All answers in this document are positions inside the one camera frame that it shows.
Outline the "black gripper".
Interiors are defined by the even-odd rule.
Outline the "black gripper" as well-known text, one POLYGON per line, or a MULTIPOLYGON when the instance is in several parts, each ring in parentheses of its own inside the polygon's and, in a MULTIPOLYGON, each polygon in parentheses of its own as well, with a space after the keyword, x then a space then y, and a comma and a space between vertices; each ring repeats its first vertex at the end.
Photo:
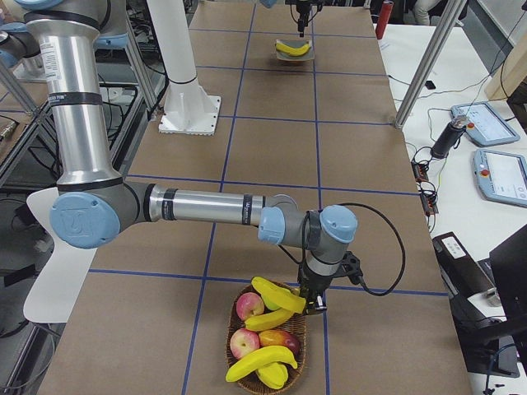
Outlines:
POLYGON ((333 276, 323 276, 313 272, 307 265, 301 265, 298 271, 300 296, 306 301, 306 314, 317 315, 327 310, 324 293, 329 288, 333 276))
POLYGON ((309 23, 324 7, 323 0, 287 0, 291 8, 293 20, 297 22, 297 31, 305 32, 306 23, 309 23))

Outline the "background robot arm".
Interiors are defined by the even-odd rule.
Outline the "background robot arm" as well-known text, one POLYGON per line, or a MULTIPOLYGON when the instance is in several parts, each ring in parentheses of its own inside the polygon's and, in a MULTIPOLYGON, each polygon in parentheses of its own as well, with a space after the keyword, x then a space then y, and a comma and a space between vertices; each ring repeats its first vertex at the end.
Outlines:
POLYGON ((1 62, 15 67, 22 59, 40 55, 40 44, 28 31, 26 24, 11 22, 1 25, 1 62))

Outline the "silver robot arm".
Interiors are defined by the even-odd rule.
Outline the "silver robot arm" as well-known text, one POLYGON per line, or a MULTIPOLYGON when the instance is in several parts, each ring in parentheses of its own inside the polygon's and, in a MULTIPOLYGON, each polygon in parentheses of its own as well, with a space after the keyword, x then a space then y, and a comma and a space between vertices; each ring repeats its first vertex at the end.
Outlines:
POLYGON ((345 207, 301 212, 286 195, 210 193, 127 183, 113 167, 94 54, 99 38, 126 33, 122 1, 24 1, 24 21, 42 55, 63 174, 50 222, 68 244, 93 249, 140 222, 207 221, 252 225, 261 241, 298 247, 300 314, 325 310, 331 281, 356 281, 348 250, 357 218, 345 207))

